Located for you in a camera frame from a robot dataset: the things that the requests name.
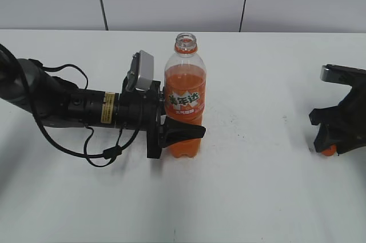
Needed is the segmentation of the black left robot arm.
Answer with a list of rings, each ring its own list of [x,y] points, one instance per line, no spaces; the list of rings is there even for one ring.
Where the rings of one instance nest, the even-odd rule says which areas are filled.
[[[164,92],[153,79],[154,58],[145,51],[134,54],[120,93],[79,88],[57,71],[1,47],[1,98],[31,113],[45,137],[48,127],[145,131],[147,157],[158,159],[163,148],[205,134],[203,126],[166,116]]]

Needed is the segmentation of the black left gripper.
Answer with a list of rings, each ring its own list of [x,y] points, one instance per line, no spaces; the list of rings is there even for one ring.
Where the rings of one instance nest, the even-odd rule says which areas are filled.
[[[161,116],[165,114],[164,94],[160,88],[160,81],[152,81],[150,89],[142,95],[143,118],[141,129],[146,131],[147,158],[160,159],[162,147],[203,138],[206,128],[166,117],[162,125],[162,147],[160,146]]]

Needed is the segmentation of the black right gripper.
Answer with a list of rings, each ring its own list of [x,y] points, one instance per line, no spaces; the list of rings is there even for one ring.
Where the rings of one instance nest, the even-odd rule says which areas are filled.
[[[311,125],[319,126],[314,140],[315,151],[325,151],[336,145],[338,155],[365,147],[365,69],[339,66],[343,83],[351,91],[338,104],[313,109]]]

